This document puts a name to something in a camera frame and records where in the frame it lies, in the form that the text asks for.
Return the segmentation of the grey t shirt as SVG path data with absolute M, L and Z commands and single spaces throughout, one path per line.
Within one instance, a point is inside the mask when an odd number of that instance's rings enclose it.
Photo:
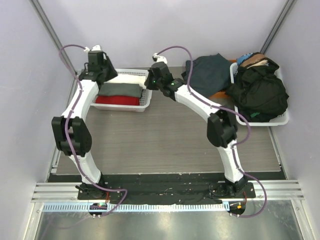
M 142 91 L 143 88 L 139 84 L 104 83 L 97 95 L 103 97 L 125 96 L 140 98 Z

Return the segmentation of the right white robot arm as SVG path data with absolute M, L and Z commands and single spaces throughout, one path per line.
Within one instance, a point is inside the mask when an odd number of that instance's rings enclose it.
M 225 194 L 233 198 L 242 195 L 248 178 L 236 147 L 238 126 L 235 115 L 192 90 L 182 79 L 174 78 L 164 62 L 156 62 L 148 69 L 144 84 L 148 90 L 161 91 L 165 97 L 188 107 L 205 120 L 207 139 L 218 149 L 222 160 Z

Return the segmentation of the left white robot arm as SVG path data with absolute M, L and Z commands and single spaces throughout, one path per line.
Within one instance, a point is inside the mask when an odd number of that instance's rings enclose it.
M 76 186 L 78 198 L 100 200 L 106 197 L 107 187 L 91 153 L 93 141 L 86 117 L 102 85 L 117 77 L 118 73 L 99 45 L 83 50 L 88 61 L 84 70 L 75 76 L 76 92 L 61 116 L 52 118 L 51 126 L 57 149 L 74 162 L 81 175 L 81 184 Z

